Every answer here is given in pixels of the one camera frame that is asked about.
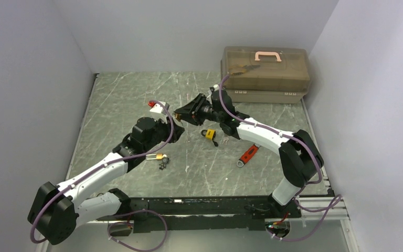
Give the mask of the brass padlock long shackle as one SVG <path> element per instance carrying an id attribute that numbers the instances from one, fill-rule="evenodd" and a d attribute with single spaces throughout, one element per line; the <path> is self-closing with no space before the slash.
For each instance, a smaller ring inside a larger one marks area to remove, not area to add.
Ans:
<path id="1" fill-rule="evenodd" d="M 163 153 L 154 153 L 154 154 L 148 154 L 145 156 L 146 160 L 167 160 L 168 157 L 166 154 Z"/>

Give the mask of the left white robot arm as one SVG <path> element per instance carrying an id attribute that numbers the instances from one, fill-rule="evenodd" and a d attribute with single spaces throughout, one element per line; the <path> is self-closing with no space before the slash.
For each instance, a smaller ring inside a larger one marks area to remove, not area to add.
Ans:
<path id="1" fill-rule="evenodd" d="M 39 187 L 29 210 L 32 243 L 62 243 L 79 226 L 104 216 L 121 221 L 130 213 L 130 198 L 115 188 L 102 196 L 92 194 L 137 167 L 146 156 L 179 140 L 184 133 L 173 117 L 142 117 L 123 140 L 101 161 L 75 177 Z"/>

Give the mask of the yellow padlock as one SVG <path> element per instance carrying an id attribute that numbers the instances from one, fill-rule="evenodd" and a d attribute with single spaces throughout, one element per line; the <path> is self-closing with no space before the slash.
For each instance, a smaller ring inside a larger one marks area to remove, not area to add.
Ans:
<path id="1" fill-rule="evenodd" d="M 206 139 L 210 140 L 214 144 L 215 147 L 219 146 L 219 144 L 215 141 L 216 131 L 214 129 L 202 130 L 200 133 Z"/>

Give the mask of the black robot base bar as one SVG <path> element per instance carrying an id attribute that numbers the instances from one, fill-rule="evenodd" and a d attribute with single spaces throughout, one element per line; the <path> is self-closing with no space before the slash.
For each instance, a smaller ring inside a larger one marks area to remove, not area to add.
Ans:
<path id="1" fill-rule="evenodd" d="M 100 221 L 133 223 L 134 233 L 168 230 L 247 229 L 264 231 L 271 222 L 301 218 L 294 203 L 278 207 L 268 196 L 133 197 L 132 217 L 100 217 Z"/>

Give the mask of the black keys bunch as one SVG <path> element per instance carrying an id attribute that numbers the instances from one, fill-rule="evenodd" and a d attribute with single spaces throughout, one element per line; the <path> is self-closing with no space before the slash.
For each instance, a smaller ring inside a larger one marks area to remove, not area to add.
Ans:
<path id="1" fill-rule="evenodd" d="M 166 169 L 167 164 L 169 163 L 169 158 L 168 157 L 164 157 L 161 159 L 161 163 L 159 165 L 159 169 L 160 170 L 164 170 Z"/>

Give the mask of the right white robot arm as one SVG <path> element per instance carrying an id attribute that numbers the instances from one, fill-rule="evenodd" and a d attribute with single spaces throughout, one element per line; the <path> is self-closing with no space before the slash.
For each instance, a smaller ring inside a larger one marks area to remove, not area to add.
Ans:
<path id="1" fill-rule="evenodd" d="M 174 114 L 177 120 L 192 125 L 202 125 L 206 120 L 217 122 L 226 135 L 253 142 L 279 155 L 284 177 L 270 194 L 268 204 L 268 211 L 275 218 L 288 212 L 288 204 L 313 176 L 320 175 L 324 165 L 308 132 L 282 131 L 262 124 L 237 111 L 226 91 L 214 91 L 210 96 L 200 93 Z"/>

